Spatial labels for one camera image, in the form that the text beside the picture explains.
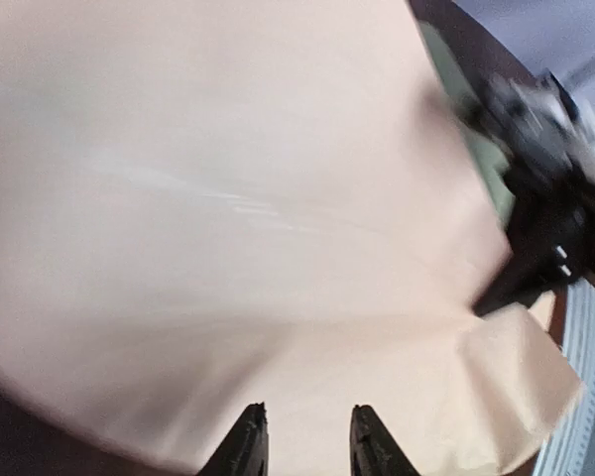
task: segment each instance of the cable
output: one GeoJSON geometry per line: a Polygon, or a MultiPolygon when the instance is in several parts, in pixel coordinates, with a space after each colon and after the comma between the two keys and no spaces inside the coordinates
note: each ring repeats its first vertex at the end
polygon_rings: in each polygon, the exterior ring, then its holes
{"type": "Polygon", "coordinates": [[[574,69],[563,81],[569,91],[577,89],[595,77],[595,56],[574,69]]]}

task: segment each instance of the robotic arm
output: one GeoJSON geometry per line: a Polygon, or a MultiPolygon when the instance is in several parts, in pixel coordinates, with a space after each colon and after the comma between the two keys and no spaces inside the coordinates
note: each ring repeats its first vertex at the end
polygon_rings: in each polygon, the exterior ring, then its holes
{"type": "Polygon", "coordinates": [[[493,77],[461,116],[507,153],[504,181],[516,197],[506,230],[513,255],[474,312],[531,305],[583,277],[595,286],[595,109],[548,73],[537,87],[493,77]]]}

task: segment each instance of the table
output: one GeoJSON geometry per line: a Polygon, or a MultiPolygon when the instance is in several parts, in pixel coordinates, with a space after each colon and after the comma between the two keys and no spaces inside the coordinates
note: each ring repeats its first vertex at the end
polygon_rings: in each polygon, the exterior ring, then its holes
{"type": "MultiPolygon", "coordinates": [[[[436,2],[430,6],[422,1],[414,1],[413,8],[419,18],[427,20],[441,31],[453,47],[468,77],[473,78],[480,70],[494,70],[522,82],[533,80],[509,52],[455,5],[449,2],[436,2]]],[[[557,303],[558,319],[554,321],[551,334],[561,338],[564,299],[559,299],[557,303]]],[[[21,411],[1,394],[0,464],[5,471],[31,475],[61,472],[74,475],[175,474],[149,468],[139,461],[94,448],[39,418],[21,411]]],[[[529,474],[530,471],[527,463],[515,474],[529,474]]]]}

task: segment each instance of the beige paper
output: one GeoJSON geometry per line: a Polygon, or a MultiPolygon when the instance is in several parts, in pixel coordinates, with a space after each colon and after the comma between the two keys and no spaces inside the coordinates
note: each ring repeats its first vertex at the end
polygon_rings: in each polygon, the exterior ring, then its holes
{"type": "Polygon", "coordinates": [[[198,468],[267,403],[270,474],[348,474],[352,406],[425,475],[524,461],[579,382],[398,0],[0,0],[0,380],[198,468]]]}

